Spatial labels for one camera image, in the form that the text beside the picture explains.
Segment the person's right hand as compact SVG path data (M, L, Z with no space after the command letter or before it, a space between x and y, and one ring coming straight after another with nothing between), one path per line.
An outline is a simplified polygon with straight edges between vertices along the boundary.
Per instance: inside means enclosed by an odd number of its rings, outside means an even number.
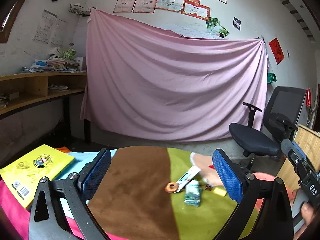
M304 203L300 209L302 218L305 220L304 225L295 233L294 240L299 239L309 224L315 217L314 208L309 203Z

